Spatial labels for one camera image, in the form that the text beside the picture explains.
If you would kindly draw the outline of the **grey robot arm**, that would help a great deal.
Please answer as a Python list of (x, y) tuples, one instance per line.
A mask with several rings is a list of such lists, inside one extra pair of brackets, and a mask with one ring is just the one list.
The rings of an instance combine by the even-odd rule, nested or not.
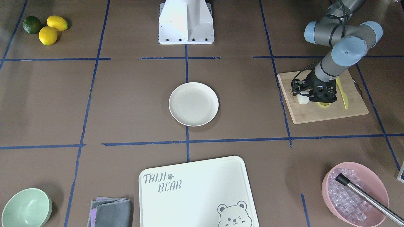
[(323, 17), (310, 22), (304, 32), (309, 43), (329, 46), (332, 50), (312, 69), (305, 79), (293, 78), (293, 96), (309, 102), (332, 103), (337, 100), (336, 79), (358, 63), (383, 36), (381, 25), (367, 21), (358, 26), (347, 25), (363, 0), (336, 0)]

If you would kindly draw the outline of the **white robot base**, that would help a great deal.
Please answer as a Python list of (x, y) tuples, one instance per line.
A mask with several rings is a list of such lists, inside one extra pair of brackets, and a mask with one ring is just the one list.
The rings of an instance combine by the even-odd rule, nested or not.
[(212, 6), (205, 0), (166, 0), (158, 20), (161, 45), (214, 43)]

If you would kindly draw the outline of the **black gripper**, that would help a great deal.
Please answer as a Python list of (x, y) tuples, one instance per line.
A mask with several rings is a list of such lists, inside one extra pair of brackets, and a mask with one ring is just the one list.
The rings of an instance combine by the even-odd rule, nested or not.
[(293, 96), (309, 97), (310, 102), (333, 103), (337, 101), (334, 79), (324, 82), (317, 78), (312, 70), (305, 80), (292, 80)]

